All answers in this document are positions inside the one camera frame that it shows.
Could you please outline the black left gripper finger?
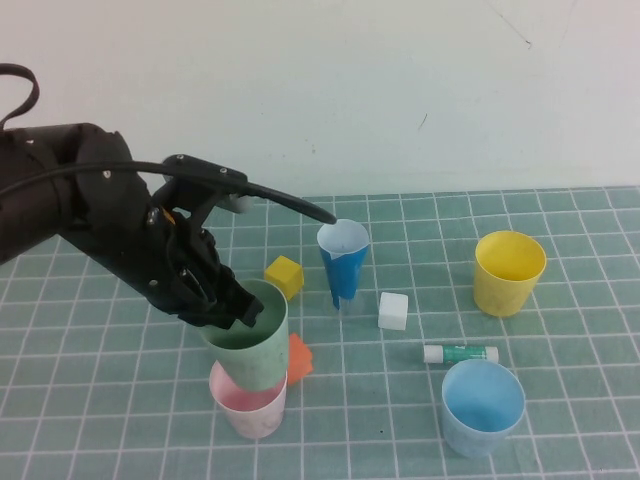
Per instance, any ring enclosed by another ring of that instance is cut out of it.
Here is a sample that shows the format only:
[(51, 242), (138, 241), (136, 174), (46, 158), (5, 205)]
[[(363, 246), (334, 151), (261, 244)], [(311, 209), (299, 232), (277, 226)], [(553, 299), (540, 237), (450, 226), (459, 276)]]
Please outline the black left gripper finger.
[(227, 313), (220, 312), (216, 308), (199, 308), (187, 306), (179, 312), (179, 318), (197, 328), (216, 327), (229, 330), (235, 318)]
[(259, 298), (235, 282), (227, 294), (227, 313), (239, 320), (245, 326), (254, 328), (257, 317), (264, 310), (264, 306)]

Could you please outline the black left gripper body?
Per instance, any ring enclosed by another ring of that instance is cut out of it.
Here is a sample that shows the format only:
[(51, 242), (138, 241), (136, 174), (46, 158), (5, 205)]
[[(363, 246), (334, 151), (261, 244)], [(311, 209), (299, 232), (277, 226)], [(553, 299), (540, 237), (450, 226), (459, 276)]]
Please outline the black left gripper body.
[(158, 263), (151, 303), (171, 314), (239, 314), (241, 286), (225, 266), (203, 224), (214, 207), (238, 196), (220, 188), (170, 180), (151, 197), (145, 235)]

